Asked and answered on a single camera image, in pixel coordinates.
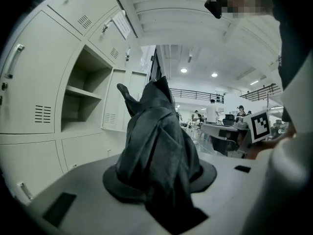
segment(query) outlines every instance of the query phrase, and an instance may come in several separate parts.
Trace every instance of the locker handle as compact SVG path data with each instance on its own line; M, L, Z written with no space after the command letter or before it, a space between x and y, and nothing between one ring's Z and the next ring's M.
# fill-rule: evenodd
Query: locker handle
M106 32L106 30L112 25L113 23L113 20L112 19L109 19L108 21L106 21L104 24L103 24L103 27L102 27L102 33Z
M13 54L10 56L9 59L9 68L4 74L5 78L12 79L13 78L13 69L16 64L16 61L18 57L20 56L20 53L25 49L23 45L17 44L13 50Z
M24 192L24 194L26 195L26 197L32 201L33 200L33 195L29 192L28 188L26 187L24 182L19 182L18 183L18 187L20 187L22 189L22 191Z

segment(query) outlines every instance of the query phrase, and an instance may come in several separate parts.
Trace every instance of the locker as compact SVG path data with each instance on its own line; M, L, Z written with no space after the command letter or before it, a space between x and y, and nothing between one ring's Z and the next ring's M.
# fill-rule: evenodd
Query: locker
M138 44L137 38L131 32L127 38L127 46L129 50L129 61L126 62L126 70L147 73L141 65L142 50Z
M115 6L116 0L54 0L49 4L51 9L83 36Z
M126 110L124 98L117 89L118 83L124 83L124 70L113 70L109 84L107 100L105 102L103 127L112 130L122 130L124 112Z
M0 166L8 188L25 204L63 176L55 141L0 145Z
M105 149L104 133L84 137L63 139L63 151L69 170L82 164L108 157Z
M79 40L44 12L25 27L1 75L0 133L54 132L60 82Z
M142 92L146 83L146 76L147 75L143 73L138 73L134 71L132 72L128 91L130 95L137 101L141 99ZM124 114L123 130L126 131L131 116L129 115L127 109L125 110Z
M116 64L116 68L125 69L128 46L123 35L112 22L112 18L118 12L107 18L92 34L89 41Z

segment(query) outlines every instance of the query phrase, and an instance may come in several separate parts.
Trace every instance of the person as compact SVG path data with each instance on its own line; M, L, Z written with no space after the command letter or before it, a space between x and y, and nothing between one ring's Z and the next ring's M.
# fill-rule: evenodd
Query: person
M239 109L239 113L237 114L238 117L245 117L246 116L245 109L242 105L237 107L237 109Z
M206 107L206 123L216 124L216 117L219 117L219 112L217 111L215 100L211 100L211 104ZM208 135L204 134L204 140L207 140Z
M178 121L179 121L179 118L180 118L180 120L182 121L181 114L180 114L178 111L176 111L176 117L177 117Z
M195 114L191 115L191 119L192 119L192 127L195 128L197 125L197 122L200 121L200 117L201 115L199 114L198 110L195 110Z
M202 122L202 123L204 123L204 120L205 120L205 118L204 118L204 115L200 115L200 122Z
M254 15L271 15L279 23L282 40L281 54L278 57L278 72L282 80L283 90L296 76L310 50L312 49L312 29L305 22L305 8L310 8L311 0L222 0L221 6L228 7L234 12L248 12ZM274 148L277 143L287 137L292 137L295 128L284 108L282 121L289 122L285 134L273 141L261 141L252 146L247 159L255 159L258 153L265 149Z

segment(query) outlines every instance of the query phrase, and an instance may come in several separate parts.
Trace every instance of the cabinet vent slots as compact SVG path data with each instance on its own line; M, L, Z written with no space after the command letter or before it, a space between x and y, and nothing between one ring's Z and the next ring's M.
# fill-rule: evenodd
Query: cabinet vent slots
M104 114L105 123L115 123L115 114L105 113Z
M118 58L118 51L115 48L111 50L111 56L114 57L115 59Z
M88 17L86 17L85 15L83 15L80 19L78 19L78 22L82 25L82 27L84 27L85 29L87 29L90 25L91 25L91 21L88 19Z
M35 123L50 123L51 107L36 105L35 106Z

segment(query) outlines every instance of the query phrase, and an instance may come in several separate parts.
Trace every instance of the dark gray cloth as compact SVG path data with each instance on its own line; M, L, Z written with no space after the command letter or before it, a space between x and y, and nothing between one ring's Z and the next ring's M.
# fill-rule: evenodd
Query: dark gray cloth
M278 71L285 90L313 48L312 26L305 20L307 8L312 7L312 2L311 0L273 0L273 3L273 15L280 23L279 31L282 39ZM291 122L285 108L282 121Z
M104 173L104 186L121 202L145 204L170 233L183 233L208 218L193 206L190 194L206 190L216 169L199 160L193 141L181 129L166 77L147 84L139 102L125 86L117 87L132 118L126 147Z

